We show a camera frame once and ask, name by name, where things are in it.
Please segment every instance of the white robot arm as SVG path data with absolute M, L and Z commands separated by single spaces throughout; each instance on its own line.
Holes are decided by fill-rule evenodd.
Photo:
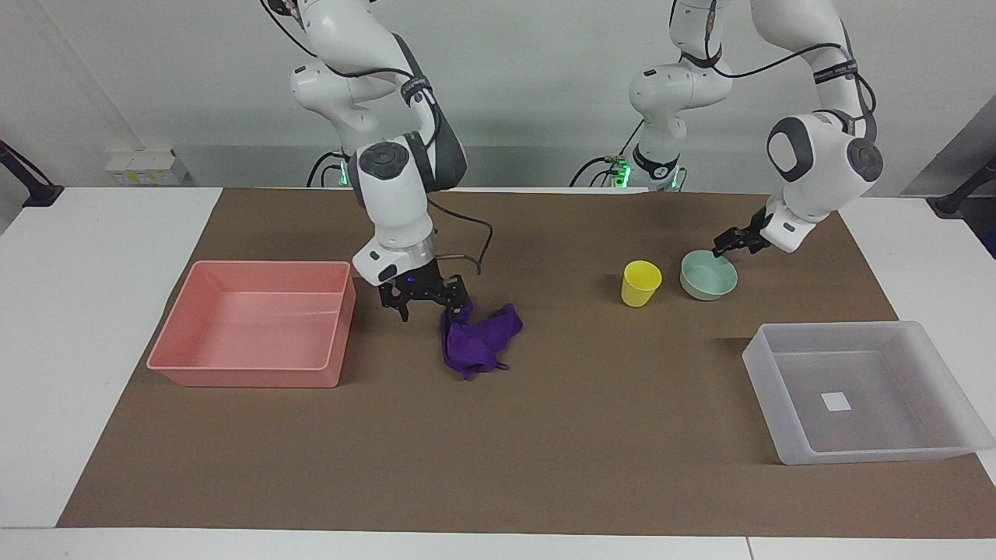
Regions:
M 459 276 L 440 275 L 427 194 L 456 186 L 467 162 L 410 49 L 376 20 L 368 0 L 268 2 L 298 22 L 320 60 L 298 68 L 291 86 L 303 107 L 335 125 L 349 184 L 373 222 L 373 239 L 353 258 L 357 271 L 404 321 L 413 300 L 458 311 L 466 290 Z M 395 91 L 419 129 L 385 139 L 362 104 Z
M 650 69 L 630 86 L 646 126 L 631 155 L 637 174 L 658 189 L 671 185 L 685 136 L 680 111 L 718 103 L 733 75 L 722 61 L 725 8 L 732 0 L 674 0 L 670 33 L 680 62 Z M 743 229 L 715 239 L 713 252 L 770 245 L 799 248 L 827 216 L 860 197 L 882 172 L 872 110 L 860 89 L 847 30 L 831 0 L 752 0 L 754 26 L 769 43 L 801 56 L 813 69 L 822 108 L 778 122 L 768 154 L 786 183 Z

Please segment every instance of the purple cloth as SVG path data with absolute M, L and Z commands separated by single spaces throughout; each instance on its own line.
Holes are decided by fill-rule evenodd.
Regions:
M 467 381 L 477 374 L 507 370 L 498 361 L 498 353 L 522 331 L 522 320 L 512 304 L 476 325 L 470 324 L 473 311 L 474 304 L 468 301 L 455 317 L 448 311 L 442 315 L 443 362 Z

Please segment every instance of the pink bin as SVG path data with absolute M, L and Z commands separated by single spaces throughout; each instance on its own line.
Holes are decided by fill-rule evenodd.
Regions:
M 335 387 L 357 300 L 350 270 L 346 262 L 196 262 L 148 368 L 187 387 Z

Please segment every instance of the yellow cup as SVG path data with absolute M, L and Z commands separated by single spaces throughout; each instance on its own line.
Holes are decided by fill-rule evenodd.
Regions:
M 631 262 L 622 274 L 622 301 L 630 307 L 643 307 L 663 280 L 660 269 L 653 264 L 641 260 Z

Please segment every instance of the clear plastic bin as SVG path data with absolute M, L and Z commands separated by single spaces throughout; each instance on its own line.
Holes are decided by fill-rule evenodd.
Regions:
M 996 445 L 918 323 L 764 325 L 743 359 L 785 464 L 943 459 Z

